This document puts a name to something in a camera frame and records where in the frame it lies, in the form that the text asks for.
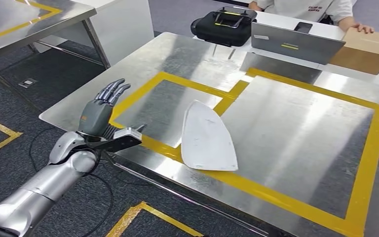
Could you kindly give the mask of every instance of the black cable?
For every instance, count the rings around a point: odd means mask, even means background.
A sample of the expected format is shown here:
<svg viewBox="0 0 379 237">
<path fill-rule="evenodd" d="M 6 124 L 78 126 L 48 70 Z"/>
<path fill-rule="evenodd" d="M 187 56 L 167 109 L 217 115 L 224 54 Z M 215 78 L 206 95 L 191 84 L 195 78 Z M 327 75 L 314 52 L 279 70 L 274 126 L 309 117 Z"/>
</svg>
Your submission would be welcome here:
<svg viewBox="0 0 379 237">
<path fill-rule="evenodd" d="M 48 131 L 48 130 L 51 130 L 51 129 L 55 129 L 56 127 L 51 127 L 51 128 L 47 128 L 41 132 L 39 132 L 34 138 L 33 140 L 31 141 L 30 143 L 30 148 L 29 148 L 29 157 L 30 157 L 30 160 L 31 160 L 31 164 L 33 165 L 33 168 L 36 172 L 38 172 L 38 168 L 37 168 L 37 164 L 36 162 L 34 161 L 33 159 L 33 156 L 31 154 L 31 151 L 32 151 L 32 148 L 33 148 L 33 143 L 34 141 L 38 138 L 38 136 L 40 136 L 41 134 L 43 134 L 44 132 Z M 112 157 L 105 151 L 102 151 L 100 153 L 100 156 L 99 156 L 99 159 L 101 158 L 101 155 L 102 153 L 104 153 L 106 156 L 109 157 L 109 160 L 112 162 Z M 105 165 L 103 165 L 103 167 L 105 168 L 106 171 L 108 171 L 108 173 L 110 173 L 111 175 L 113 175 L 117 180 L 125 183 L 125 184 L 131 184 L 131 185 L 137 185 L 137 186 L 149 186 L 150 184 L 135 184 L 135 183 L 129 183 L 129 182 L 126 182 L 126 181 L 123 181 L 121 179 L 119 179 L 115 174 L 112 174 L 106 167 Z M 108 210 L 106 212 L 106 214 L 104 215 L 104 217 L 102 218 L 102 220 L 94 227 L 92 228 L 90 231 L 88 231 L 86 234 L 84 234 L 82 237 L 88 237 L 90 236 L 92 233 L 94 233 L 98 228 L 100 228 L 100 226 L 107 220 L 108 216 L 110 215 L 112 209 L 113 209 L 113 206 L 114 206 L 114 193 L 113 193 L 113 189 L 111 188 L 110 184 L 105 181 L 103 178 L 101 178 L 100 176 L 96 175 L 96 174 L 92 174 L 92 173 L 88 173 L 87 175 L 90 175 L 90 176 L 93 176 L 97 179 L 99 179 L 101 182 L 104 183 L 104 185 L 107 187 L 108 191 L 110 192 L 110 206 L 108 207 Z"/>
<path fill-rule="evenodd" d="M 47 129 L 45 129 L 45 130 L 39 132 L 39 133 L 33 138 L 33 140 L 32 140 L 31 143 L 30 143 L 30 149 L 29 149 L 29 151 L 28 151 L 28 155 L 30 156 L 31 164 L 33 165 L 33 168 L 34 168 L 34 170 L 35 170 L 36 172 L 38 172 L 37 164 L 36 164 L 36 162 L 34 161 L 33 156 L 31 155 L 31 150 L 33 149 L 33 143 L 34 143 L 34 141 L 38 138 L 38 136 L 40 136 L 41 134 L 43 134 L 45 131 L 52 130 L 52 129 L 55 129 L 55 128 L 56 128 L 56 127 L 51 127 L 51 128 L 47 128 Z"/>
<path fill-rule="evenodd" d="M 105 165 L 102 165 L 102 167 L 104 167 L 104 169 L 106 171 L 108 171 L 108 173 L 110 173 L 112 176 L 114 176 L 114 178 L 122 183 L 125 183 L 125 184 L 131 184 L 131 185 L 137 185 L 137 186 L 150 186 L 151 184 L 136 184 L 136 183 L 130 183 L 130 182 L 127 182 L 127 181 L 124 181 L 124 180 L 121 180 L 120 178 L 117 177 L 117 175 L 111 173 L 111 171 L 109 171 L 107 169 L 107 167 Z"/>
<path fill-rule="evenodd" d="M 114 164 L 114 158 L 108 152 L 102 151 L 101 152 L 101 157 L 102 157 L 102 154 L 104 154 L 106 156 L 106 158 L 108 158 L 108 159 L 102 159 L 101 158 L 102 160 L 107 161 L 110 164 L 110 166 L 116 167 L 115 164 Z M 116 178 L 116 180 L 118 180 L 118 181 L 120 181 L 122 183 L 131 184 L 131 185 L 137 185 L 137 186 L 150 186 L 151 185 L 149 183 L 148 184 L 136 184 L 136 183 L 130 183 L 130 182 L 124 181 L 124 180 L 118 178 L 117 174 L 111 173 L 111 171 L 109 171 L 108 168 L 105 165 L 102 165 L 102 167 L 104 167 L 104 169 L 106 171 L 108 171 L 108 173 L 110 173 L 112 176 L 114 176 Z"/>
<path fill-rule="evenodd" d="M 110 206 L 108 207 L 108 210 L 105 213 L 105 216 L 102 218 L 102 220 L 94 228 L 92 228 L 90 231 L 88 231 L 88 233 L 82 235 L 82 237 L 88 237 L 92 233 L 94 233 L 107 220 L 107 218 L 110 215 L 111 210 L 113 209 L 113 206 L 114 206 L 114 193 L 113 193 L 113 189 L 111 188 L 111 185 L 107 181 L 105 181 L 103 178 L 99 177 L 96 174 L 89 174 L 89 176 L 93 176 L 93 177 L 101 180 L 101 182 L 104 183 L 105 187 L 107 187 L 108 191 L 110 192 Z"/>
</svg>

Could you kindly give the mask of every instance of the table leg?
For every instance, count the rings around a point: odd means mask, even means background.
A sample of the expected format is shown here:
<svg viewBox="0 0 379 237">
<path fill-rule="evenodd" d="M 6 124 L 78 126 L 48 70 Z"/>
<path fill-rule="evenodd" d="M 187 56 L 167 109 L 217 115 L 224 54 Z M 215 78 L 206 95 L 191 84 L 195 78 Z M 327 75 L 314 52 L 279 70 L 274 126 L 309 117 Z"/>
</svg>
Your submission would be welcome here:
<svg viewBox="0 0 379 237">
<path fill-rule="evenodd" d="M 104 64 L 105 69 L 108 69 L 111 67 L 108 58 L 102 49 L 101 42 L 99 42 L 98 36 L 95 32 L 95 29 L 89 19 L 82 21 L 83 26 L 85 27 L 86 32 L 88 33 L 89 39 L 91 40 L 92 44 L 94 45 L 95 50 L 97 51 L 99 57 L 101 58 L 102 63 Z"/>
<path fill-rule="evenodd" d="M 25 103 L 27 103 L 31 108 L 42 112 L 42 110 L 37 107 L 31 100 L 29 100 L 25 95 L 21 94 L 14 86 L 12 86 L 5 78 L 3 78 L 0 75 L 0 83 L 8 88 L 12 93 L 14 93 L 16 96 L 20 97 Z"/>
<path fill-rule="evenodd" d="M 81 59 L 86 60 L 86 61 L 88 61 L 88 62 L 91 62 L 91 63 L 95 63 L 95 64 L 98 64 L 98 65 L 104 66 L 101 62 L 98 62 L 98 61 L 96 61 L 96 60 L 93 60 L 92 58 L 85 57 L 85 56 L 80 55 L 80 54 L 78 54 L 78 53 L 72 52 L 72 51 L 70 51 L 70 50 L 67 50 L 67 49 L 64 49 L 64 48 L 60 48 L 60 47 L 57 47 L 57 46 L 51 45 L 51 44 L 49 44 L 49 43 L 42 42 L 42 41 L 40 41 L 40 40 L 37 40 L 36 43 L 42 44 L 42 45 L 47 46 L 47 47 L 49 47 L 49 48 L 54 48 L 54 49 L 56 49 L 56 50 L 59 50 L 59 51 L 61 51 L 61 52 L 64 52 L 64 53 L 67 53 L 67 54 L 73 55 L 73 56 L 75 56 L 75 57 L 81 58 Z"/>
</svg>

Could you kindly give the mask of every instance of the robotic arm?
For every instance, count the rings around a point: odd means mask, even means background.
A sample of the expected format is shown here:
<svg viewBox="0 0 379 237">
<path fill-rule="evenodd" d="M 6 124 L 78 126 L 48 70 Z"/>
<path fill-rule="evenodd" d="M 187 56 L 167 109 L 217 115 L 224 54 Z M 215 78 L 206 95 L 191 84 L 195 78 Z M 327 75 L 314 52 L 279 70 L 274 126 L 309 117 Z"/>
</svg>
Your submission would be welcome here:
<svg viewBox="0 0 379 237">
<path fill-rule="evenodd" d="M 82 112 L 76 132 L 63 134 L 50 152 L 46 167 L 0 202 L 0 237 L 27 237 L 50 208 L 81 177 L 98 165 L 102 150 L 117 152 L 141 143 L 139 128 L 108 124 L 119 96 L 130 84 L 119 79 L 107 85 Z"/>
</svg>

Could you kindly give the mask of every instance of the brown box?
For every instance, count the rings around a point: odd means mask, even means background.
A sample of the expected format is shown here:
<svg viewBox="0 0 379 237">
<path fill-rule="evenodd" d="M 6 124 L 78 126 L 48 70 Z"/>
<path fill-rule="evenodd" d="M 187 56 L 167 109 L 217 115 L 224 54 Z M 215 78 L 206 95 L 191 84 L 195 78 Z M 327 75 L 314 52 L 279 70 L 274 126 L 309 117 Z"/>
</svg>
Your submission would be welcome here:
<svg viewBox="0 0 379 237">
<path fill-rule="evenodd" d="M 330 64 L 379 74 L 379 32 L 366 34 L 350 28 L 342 40 L 346 44 L 335 54 Z"/>
</svg>

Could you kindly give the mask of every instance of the white desk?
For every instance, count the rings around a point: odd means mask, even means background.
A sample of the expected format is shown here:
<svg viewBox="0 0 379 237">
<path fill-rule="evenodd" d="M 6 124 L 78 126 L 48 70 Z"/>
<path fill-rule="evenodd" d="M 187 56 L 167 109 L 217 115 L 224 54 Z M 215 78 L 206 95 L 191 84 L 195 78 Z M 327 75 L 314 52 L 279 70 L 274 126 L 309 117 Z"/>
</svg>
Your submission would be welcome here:
<svg viewBox="0 0 379 237">
<path fill-rule="evenodd" d="M 301 22 L 307 22 L 307 23 L 313 24 L 313 27 L 310 29 L 310 32 L 309 32 L 309 34 L 311 35 L 326 37 L 326 38 L 330 38 L 334 40 L 341 40 L 344 36 L 344 32 L 337 26 L 331 26 L 331 25 L 326 25 L 326 24 L 321 24 L 321 23 L 316 23 L 316 22 L 309 22 L 309 21 L 304 21 L 304 20 L 300 20 L 296 18 L 280 16 L 280 15 L 275 15 L 275 14 L 270 14 L 270 13 L 265 13 L 265 12 L 257 12 L 257 13 L 258 13 L 258 16 L 256 19 L 259 23 L 262 23 L 262 24 L 293 30 L 295 26 L 301 21 Z M 309 61 L 298 59 L 298 58 L 281 55 L 278 53 L 273 53 L 273 52 L 253 48 L 251 46 L 250 39 L 243 46 L 233 47 L 233 48 L 241 49 L 247 52 L 253 52 L 262 56 L 275 58 L 281 61 L 286 61 L 286 62 L 302 65 L 309 68 L 315 68 L 322 71 L 336 73 L 336 74 L 340 74 L 346 77 L 361 79 L 367 82 L 379 84 L 379 75 L 375 76 L 368 73 L 363 73 L 356 70 L 351 70 L 348 68 L 343 68 L 343 67 L 339 67 L 339 66 L 335 66 L 331 64 L 322 65 L 322 64 L 309 62 Z"/>
<path fill-rule="evenodd" d="M 90 5 L 97 10 L 90 21 L 111 65 L 154 38 L 148 0 L 73 1 Z M 93 47 L 82 24 L 65 28 L 41 41 L 58 45 L 66 40 Z M 40 52 L 49 49 L 37 43 L 35 46 Z"/>
</svg>

